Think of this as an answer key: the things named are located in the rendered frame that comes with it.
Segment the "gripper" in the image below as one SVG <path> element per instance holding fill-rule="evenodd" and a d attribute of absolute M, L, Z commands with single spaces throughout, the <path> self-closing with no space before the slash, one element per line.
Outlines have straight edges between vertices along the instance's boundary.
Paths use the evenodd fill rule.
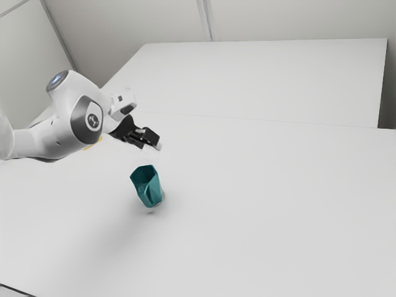
<path fill-rule="evenodd" d="M 137 128 L 133 117 L 129 114 L 119 123 L 116 129 L 108 134 L 114 139 L 135 145 L 139 149 L 143 149 L 145 145 L 148 145 L 157 151 L 161 150 L 160 136 L 156 132 L 149 127 L 143 127 L 142 133 L 137 134 L 135 133 Z"/>

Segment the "teal faceted mug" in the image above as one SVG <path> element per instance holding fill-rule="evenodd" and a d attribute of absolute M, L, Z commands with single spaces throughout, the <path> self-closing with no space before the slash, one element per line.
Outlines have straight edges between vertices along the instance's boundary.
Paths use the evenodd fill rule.
<path fill-rule="evenodd" d="M 153 208 L 163 202 L 160 178 L 153 165 L 138 166 L 129 178 L 139 199 L 147 208 Z"/>

